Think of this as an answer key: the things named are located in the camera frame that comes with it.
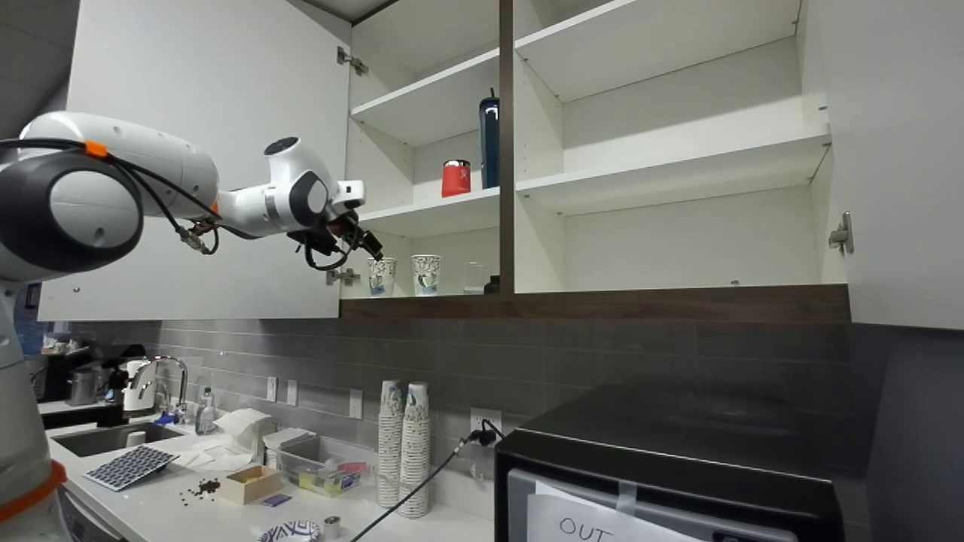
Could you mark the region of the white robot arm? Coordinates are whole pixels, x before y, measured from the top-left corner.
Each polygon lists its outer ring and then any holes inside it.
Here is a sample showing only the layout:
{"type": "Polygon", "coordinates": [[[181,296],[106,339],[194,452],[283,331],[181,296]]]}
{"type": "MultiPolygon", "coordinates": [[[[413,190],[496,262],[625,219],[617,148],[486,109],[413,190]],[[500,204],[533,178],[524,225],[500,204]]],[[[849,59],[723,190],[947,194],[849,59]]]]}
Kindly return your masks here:
{"type": "MultiPolygon", "coordinates": [[[[223,190],[214,160],[161,129],[85,110],[44,110],[15,138],[0,167],[0,285],[106,266],[130,254],[147,215],[209,254],[204,233],[244,240],[286,233],[309,266],[335,270],[351,248],[374,258],[382,244],[359,222],[359,179],[338,179],[299,138],[266,148],[269,179],[223,190]]],[[[62,539],[56,493],[67,469],[49,455],[15,311],[4,308],[0,344],[0,532],[62,539]]]]}

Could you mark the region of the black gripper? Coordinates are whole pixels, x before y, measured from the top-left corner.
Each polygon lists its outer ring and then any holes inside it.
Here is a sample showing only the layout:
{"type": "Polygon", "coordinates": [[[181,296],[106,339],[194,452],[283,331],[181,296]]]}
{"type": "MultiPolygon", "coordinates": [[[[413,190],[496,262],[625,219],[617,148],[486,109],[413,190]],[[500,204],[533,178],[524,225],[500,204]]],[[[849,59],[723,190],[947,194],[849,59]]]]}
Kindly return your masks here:
{"type": "Polygon", "coordinates": [[[365,183],[339,179],[338,194],[319,209],[319,215],[307,228],[291,230],[291,240],[314,270],[339,266],[350,246],[365,248],[369,258],[382,258],[382,240],[359,222],[360,204],[365,183]]]}

